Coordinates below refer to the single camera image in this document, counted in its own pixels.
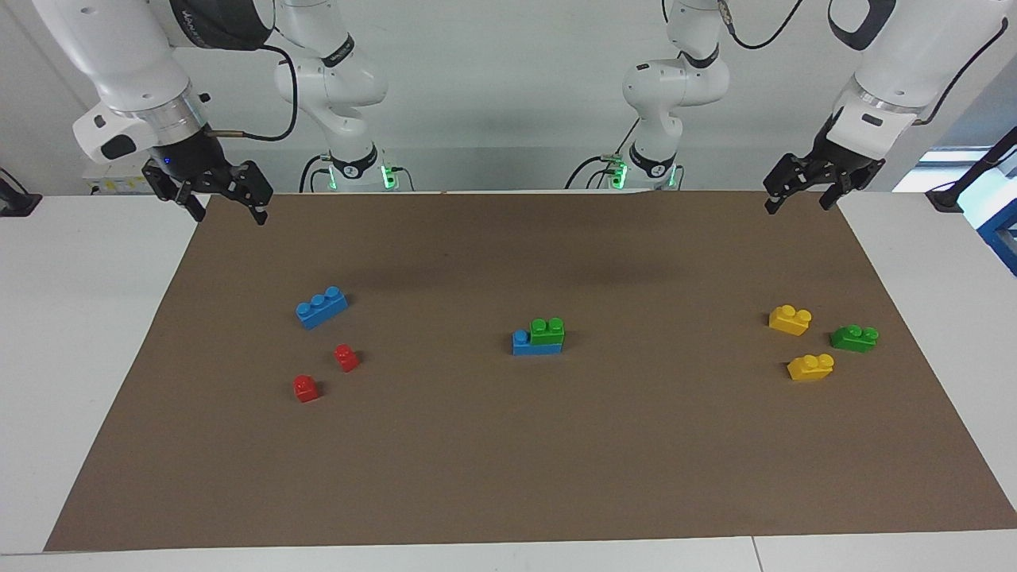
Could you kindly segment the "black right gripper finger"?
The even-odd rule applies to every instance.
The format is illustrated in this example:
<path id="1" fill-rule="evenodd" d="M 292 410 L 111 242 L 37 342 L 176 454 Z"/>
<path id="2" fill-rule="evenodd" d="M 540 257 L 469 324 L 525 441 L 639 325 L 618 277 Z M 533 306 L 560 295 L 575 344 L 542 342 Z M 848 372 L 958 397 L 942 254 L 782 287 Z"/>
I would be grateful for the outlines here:
<path id="1" fill-rule="evenodd" d="M 170 202 L 185 209 L 193 221 L 200 223 L 206 217 L 206 207 L 197 199 L 187 184 L 179 185 L 167 173 L 164 173 L 155 159 L 149 159 L 143 165 L 143 177 L 148 181 L 149 188 L 159 201 Z"/>
<path id="2" fill-rule="evenodd" d="M 228 169 L 229 184 L 226 197 L 247 207 L 259 226 L 268 221 L 268 205 L 273 197 L 273 186 L 254 160 L 244 160 L 240 165 Z"/>

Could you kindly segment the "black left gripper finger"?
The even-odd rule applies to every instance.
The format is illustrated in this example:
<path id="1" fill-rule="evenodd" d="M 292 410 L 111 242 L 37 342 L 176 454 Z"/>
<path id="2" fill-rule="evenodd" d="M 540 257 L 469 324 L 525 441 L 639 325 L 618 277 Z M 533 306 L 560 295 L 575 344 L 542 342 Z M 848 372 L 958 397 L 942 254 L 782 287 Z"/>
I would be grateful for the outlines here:
<path id="1" fill-rule="evenodd" d="M 765 209 L 771 216 L 781 209 L 786 199 L 806 187 L 802 178 L 803 166 L 807 165 L 793 153 L 784 153 L 772 170 L 764 178 L 763 185 L 768 199 Z"/>
<path id="2" fill-rule="evenodd" d="M 863 168 L 851 172 L 838 171 L 834 175 L 832 183 L 818 201 L 821 208 L 824 211 L 829 211 L 833 209 L 836 203 L 850 192 L 863 191 L 884 165 L 885 163 L 871 163 Z"/>

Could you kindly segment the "blue three-stud toy block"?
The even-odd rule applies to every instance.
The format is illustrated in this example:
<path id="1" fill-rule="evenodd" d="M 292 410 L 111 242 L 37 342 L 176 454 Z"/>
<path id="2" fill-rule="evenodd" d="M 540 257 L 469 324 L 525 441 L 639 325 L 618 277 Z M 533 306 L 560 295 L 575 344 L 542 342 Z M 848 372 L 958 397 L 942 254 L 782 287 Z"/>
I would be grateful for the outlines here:
<path id="1" fill-rule="evenodd" d="M 515 330 L 512 333 L 513 356 L 545 356 L 561 354 L 563 344 L 531 344 L 530 333 L 527 330 Z"/>
<path id="2" fill-rule="evenodd" d="M 298 303 L 295 314 L 305 329 L 312 330 L 334 316 L 341 314 L 348 307 L 349 303 L 345 294 L 337 286 L 331 285 L 308 301 Z"/>

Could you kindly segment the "yellow two-stud toy block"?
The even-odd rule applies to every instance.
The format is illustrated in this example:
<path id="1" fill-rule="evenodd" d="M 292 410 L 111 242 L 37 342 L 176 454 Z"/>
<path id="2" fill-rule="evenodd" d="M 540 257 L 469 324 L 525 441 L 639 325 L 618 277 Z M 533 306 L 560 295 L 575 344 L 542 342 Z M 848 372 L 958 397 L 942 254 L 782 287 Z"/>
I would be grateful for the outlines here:
<path id="1" fill-rule="evenodd" d="M 806 354 L 793 358 L 786 369 L 793 381 L 821 380 L 834 370 L 834 358 L 829 354 Z"/>
<path id="2" fill-rule="evenodd" d="M 807 309 L 784 304 L 770 312 L 768 327 L 793 336 L 802 336 L 810 329 L 813 314 Z"/>

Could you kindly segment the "white power strip box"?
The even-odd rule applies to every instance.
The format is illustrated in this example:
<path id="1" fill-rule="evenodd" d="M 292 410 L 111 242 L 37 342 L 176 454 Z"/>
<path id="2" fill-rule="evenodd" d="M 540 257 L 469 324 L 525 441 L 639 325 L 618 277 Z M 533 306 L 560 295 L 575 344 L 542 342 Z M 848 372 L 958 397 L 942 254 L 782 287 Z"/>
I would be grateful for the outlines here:
<path id="1" fill-rule="evenodd" d="M 89 164 L 81 174 L 89 195 L 152 195 L 141 165 Z"/>

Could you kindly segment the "black table clamp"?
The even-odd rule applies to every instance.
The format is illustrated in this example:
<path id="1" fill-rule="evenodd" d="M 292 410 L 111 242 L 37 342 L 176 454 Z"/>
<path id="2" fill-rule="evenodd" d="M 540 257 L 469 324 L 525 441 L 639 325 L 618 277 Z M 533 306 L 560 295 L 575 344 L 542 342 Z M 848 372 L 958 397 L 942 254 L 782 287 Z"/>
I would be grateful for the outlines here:
<path id="1" fill-rule="evenodd" d="M 43 199 L 32 193 L 7 169 L 0 167 L 0 218 L 28 217 Z"/>

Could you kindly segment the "brown table mat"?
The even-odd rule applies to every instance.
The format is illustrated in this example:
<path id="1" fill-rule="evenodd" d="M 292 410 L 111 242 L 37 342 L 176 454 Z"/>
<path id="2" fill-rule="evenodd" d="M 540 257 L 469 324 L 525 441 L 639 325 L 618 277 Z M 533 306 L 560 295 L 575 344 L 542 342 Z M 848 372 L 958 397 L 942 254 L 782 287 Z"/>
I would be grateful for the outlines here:
<path id="1" fill-rule="evenodd" d="M 842 214 L 764 203 L 279 195 L 258 226 L 212 199 L 46 547 L 1017 528 Z M 349 307 L 305 329 L 331 285 Z M 562 353 L 513 356 L 552 316 Z M 829 344 L 850 323 L 868 354 Z M 834 370 L 793 381 L 806 354 Z"/>

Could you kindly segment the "blue metal frame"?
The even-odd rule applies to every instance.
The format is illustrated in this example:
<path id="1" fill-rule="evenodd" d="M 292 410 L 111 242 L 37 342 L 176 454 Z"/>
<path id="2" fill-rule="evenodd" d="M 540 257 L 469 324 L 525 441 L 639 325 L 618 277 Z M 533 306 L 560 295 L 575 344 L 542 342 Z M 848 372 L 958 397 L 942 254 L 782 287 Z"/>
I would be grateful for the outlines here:
<path id="1" fill-rule="evenodd" d="M 1017 176 L 982 203 L 984 221 L 976 232 L 1007 271 L 1017 278 Z"/>

